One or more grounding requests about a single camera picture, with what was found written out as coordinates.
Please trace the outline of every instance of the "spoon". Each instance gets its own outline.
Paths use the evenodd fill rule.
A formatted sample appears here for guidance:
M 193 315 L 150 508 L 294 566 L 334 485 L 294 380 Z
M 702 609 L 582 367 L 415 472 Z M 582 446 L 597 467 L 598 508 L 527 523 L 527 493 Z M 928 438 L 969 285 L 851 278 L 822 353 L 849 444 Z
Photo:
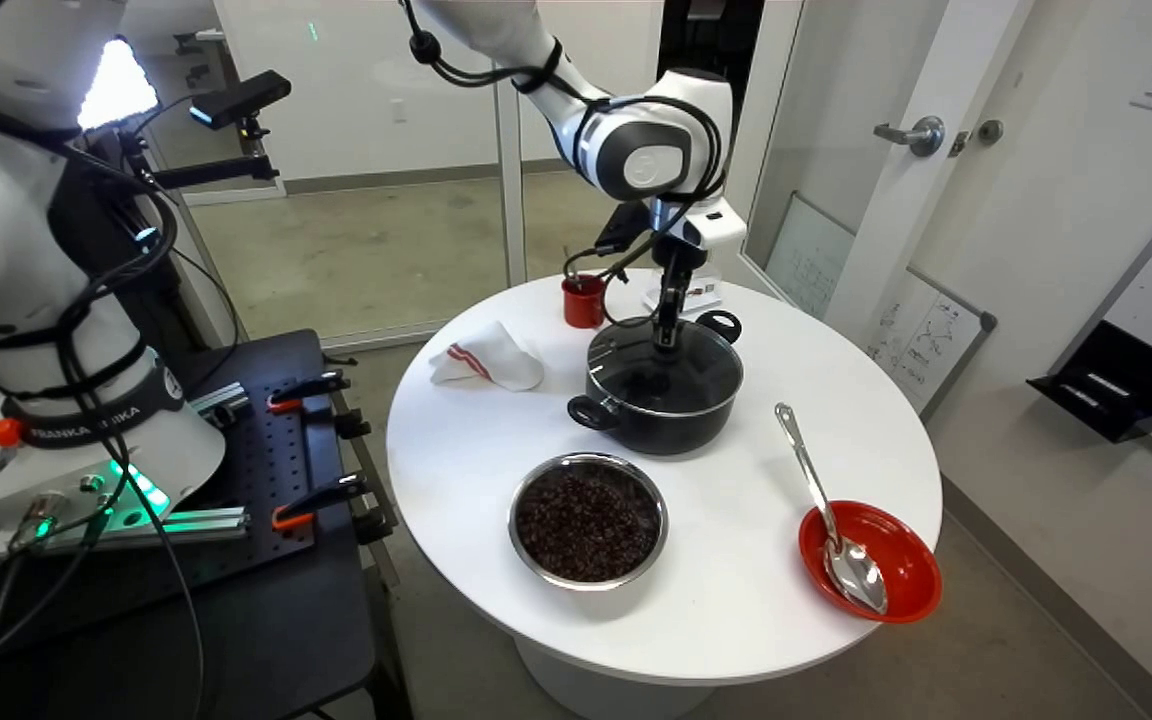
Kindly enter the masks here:
M 815 465 L 808 456 L 801 419 L 790 417 L 787 402 L 774 402 L 774 419 L 785 423 L 785 433 L 790 435 L 790 456 L 801 461 L 804 476 L 810 479 L 810 497 L 822 521 L 822 577 L 832 581 L 832 586 L 841 586 L 851 603 L 863 603 L 869 610 L 884 616 L 886 610 L 886 583 L 884 583 L 884 566 L 869 557 L 863 545 L 849 538 L 832 517 L 832 505 L 822 497 L 822 485 L 815 476 Z

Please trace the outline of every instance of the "dark food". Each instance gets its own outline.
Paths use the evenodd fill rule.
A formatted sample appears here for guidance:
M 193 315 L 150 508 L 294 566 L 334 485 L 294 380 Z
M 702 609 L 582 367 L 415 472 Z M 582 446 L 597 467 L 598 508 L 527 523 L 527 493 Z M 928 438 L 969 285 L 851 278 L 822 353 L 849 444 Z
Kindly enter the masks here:
M 617 581 L 661 535 L 656 500 L 617 467 L 567 465 L 535 476 L 517 505 L 523 552 L 563 581 Z

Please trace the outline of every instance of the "bowl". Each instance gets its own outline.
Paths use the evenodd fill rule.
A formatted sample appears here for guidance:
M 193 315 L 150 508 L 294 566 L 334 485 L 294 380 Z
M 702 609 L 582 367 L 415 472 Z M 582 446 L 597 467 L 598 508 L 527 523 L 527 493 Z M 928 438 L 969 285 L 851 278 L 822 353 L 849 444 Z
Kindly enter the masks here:
M 869 547 L 869 557 L 878 563 L 886 581 L 886 610 L 875 616 L 851 598 L 845 598 L 832 581 L 822 577 L 822 521 L 810 508 L 801 523 L 801 558 L 808 581 L 820 586 L 827 603 L 841 610 L 863 616 L 863 619 L 884 619 L 884 623 L 917 623 L 937 610 L 938 603 L 938 563 L 933 547 L 902 526 L 897 517 L 870 508 L 870 505 L 851 505 L 834 500 L 832 517 L 841 521 L 841 533 L 851 535 L 857 545 Z
M 527 472 L 507 510 L 518 558 L 563 590 L 639 581 L 666 535 L 661 486 L 607 450 L 567 450 Z

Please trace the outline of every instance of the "pot lid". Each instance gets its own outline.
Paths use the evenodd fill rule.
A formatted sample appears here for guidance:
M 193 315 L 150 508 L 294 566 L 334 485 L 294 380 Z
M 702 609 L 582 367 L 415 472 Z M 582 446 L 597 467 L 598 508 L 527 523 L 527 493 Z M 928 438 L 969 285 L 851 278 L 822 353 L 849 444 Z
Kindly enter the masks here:
M 734 348 L 678 318 L 678 348 L 656 348 L 650 323 L 612 323 L 587 343 L 587 380 L 636 412 L 713 412 L 742 380 Z

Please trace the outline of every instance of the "round white table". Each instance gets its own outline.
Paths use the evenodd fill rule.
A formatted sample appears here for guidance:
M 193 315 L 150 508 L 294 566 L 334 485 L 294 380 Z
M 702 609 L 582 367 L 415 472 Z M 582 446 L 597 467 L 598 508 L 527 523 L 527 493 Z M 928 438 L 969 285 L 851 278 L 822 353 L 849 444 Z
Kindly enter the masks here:
M 612 285 L 612 315 L 639 315 L 656 270 Z M 870 619 L 834 610 L 804 577 L 795 533 L 810 510 L 773 402 L 787 398 L 832 500 L 900 517 L 928 547 L 938 533 L 938 467 L 900 386 L 845 336 L 801 306 L 716 278 L 719 306 L 742 318 L 742 383 L 722 433 L 688 456 L 636 456 L 567 419 L 582 391 L 582 348 L 597 331 L 561 315 L 561 277 L 507 289 L 443 323 L 405 372 L 388 412 L 388 467 L 400 517 L 421 552 L 478 610 L 505 623 L 539 677 L 571 704 L 582 667 L 624 688 L 722 688 L 820 665 Z M 505 323 L 544 365 L 544 383 L 430 383 L 430 356 Z M 645 583 L 607 598 L 546 586 L 507 538 L 523 476 L 563 450 L 617 450 L 664 493 L 666 545 Z

